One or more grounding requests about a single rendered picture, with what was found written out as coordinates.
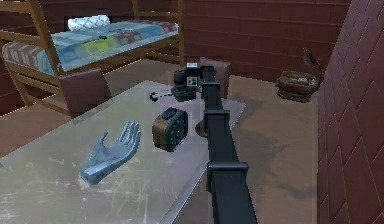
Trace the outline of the brown open box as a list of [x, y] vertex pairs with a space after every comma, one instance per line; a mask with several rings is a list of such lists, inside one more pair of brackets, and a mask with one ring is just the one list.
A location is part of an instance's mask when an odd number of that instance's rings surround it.
[[322, 65], [308, 48], [303, 49], [303, 60], [311, 73], [283, 71], [275, 82], [280, 98], [306, 103], [319, 90], [325, 75]]

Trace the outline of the grey metal table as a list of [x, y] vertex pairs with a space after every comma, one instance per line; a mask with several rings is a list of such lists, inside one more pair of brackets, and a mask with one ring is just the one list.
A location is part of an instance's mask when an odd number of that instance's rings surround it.
[[[204, 102], [152, 102], [144, 81], [0, 159], [0, 224], [173, 224], [203, 176], [208, 142], [195, 132]], [[172, 153], [152, 124], [173, 107], [188, 129]]]

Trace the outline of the blue grey hand statue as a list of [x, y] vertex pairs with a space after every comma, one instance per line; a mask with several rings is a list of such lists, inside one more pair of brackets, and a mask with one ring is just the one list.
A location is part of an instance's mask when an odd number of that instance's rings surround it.
[[99, 137], [87, 163], [80, 170], [80, 177], [90, 185], [98, 184], [129, 161], [136, 154], [140, 144], [141, 130], [138, 121], [128, 121], [111, 146], [104, 144], [107, 134], [105, 131]]

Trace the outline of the wooden bunk bed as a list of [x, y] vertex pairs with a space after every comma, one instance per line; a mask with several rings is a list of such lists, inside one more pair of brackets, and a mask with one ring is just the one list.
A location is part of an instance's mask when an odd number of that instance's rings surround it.
[[[63, 95], [59, 77], [154, 57], [184, 62], [184, 0], [174, 11], [142, 10], [131, 0], [133, 18], [98, 30], [52, 33], [39, 0], [0, 0], [0, 12], [28, 15], [35, 36], [0, 29], [0, 58], [25, 105], [41, 104], [68, 115], [69, 110], [31, 95], [29, 86]], [[106, 40], [98, 39], [100, 35]]]

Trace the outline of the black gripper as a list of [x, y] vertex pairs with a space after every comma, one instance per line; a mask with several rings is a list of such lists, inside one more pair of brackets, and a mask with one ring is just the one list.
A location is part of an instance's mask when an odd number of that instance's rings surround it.
[[[189, 101], [196, 98], [197, 75], [187, 70], [176, 70], [174, 72], [174, 86], [171, 88], [170, 96], [174, 96], [177, 101]], [[162, 97], [168, 97], [168, 94], [159, 94], [152, 92], [149, 99], [157, 102]]]

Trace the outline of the dark red chair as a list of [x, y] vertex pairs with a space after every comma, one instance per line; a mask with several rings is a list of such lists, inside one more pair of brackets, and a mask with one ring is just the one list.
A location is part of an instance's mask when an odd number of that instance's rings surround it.
[[76, 118], [112, 97], [100, 68], [59, 77], [70, 116]]
[[228, 96], [229, 79], [231, 73], [231, 63], [226, 61], [218, 61], [201, 57], [199, 59], [201, 65], [211, 65], [216, 71], [216, 81], [220, 83], [220, 94], [222, 98]]

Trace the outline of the white pillow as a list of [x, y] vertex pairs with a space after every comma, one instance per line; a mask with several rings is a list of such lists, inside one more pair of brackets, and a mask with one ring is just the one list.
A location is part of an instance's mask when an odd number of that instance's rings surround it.
[[111, 22], [107, 15], [93, 15], [69, 19], [68, 29], [70, 31], [98, 30], [110, 24]]

